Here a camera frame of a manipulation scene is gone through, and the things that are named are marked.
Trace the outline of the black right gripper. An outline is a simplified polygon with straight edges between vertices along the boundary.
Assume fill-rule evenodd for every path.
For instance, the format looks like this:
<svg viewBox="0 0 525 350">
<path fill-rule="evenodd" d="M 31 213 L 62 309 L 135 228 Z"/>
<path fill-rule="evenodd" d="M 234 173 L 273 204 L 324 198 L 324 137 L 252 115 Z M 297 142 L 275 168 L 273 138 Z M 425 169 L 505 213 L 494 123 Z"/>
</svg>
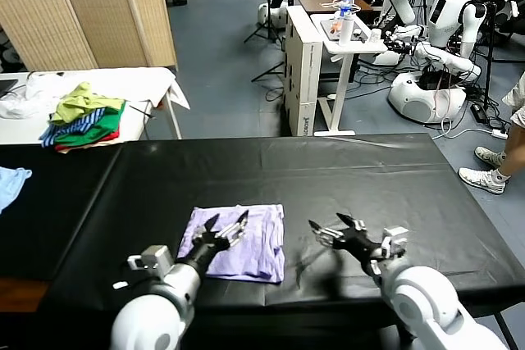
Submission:
<svg viewBox="0 0 525 350">
<path fill-rule="evenodd" d="M 342 231 L 320 226 L 310 220 L 308 223 L 316 240 L 323 246 L 332 246 L 335 250 L 345 250 L 361 263 L 368 263 L 373 259 L 382 257 L 381 245 L 373 242 L 368 237 L 365 224 L 356 220 L 351 215 L 336 213 L 337 217 L 349 228 Z"/>
</svg>

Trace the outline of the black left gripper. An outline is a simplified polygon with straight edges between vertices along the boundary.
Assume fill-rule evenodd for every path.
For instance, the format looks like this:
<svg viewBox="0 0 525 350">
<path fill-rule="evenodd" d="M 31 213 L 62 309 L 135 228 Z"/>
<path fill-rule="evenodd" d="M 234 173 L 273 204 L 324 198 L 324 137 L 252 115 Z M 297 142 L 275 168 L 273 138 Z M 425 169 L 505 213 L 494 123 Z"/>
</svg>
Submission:
<svg viewBox="0 0 525 350">
<path fill-rule="evenodd" d="M 176 264 L 186 264 L 198 273 L 206 273 L 219 252 L 234 247 L 241 240 L 248 222 L 249 210 L 245 210 L 234 223 L 224 229 L 224 238 L 217 238 L 217 232 L 212 230 L 218 218 L 219 214 L 216 214 L 195 229 L 192 237 L 193 247 L 185 256 L 177 257 Z"/>
</svg>

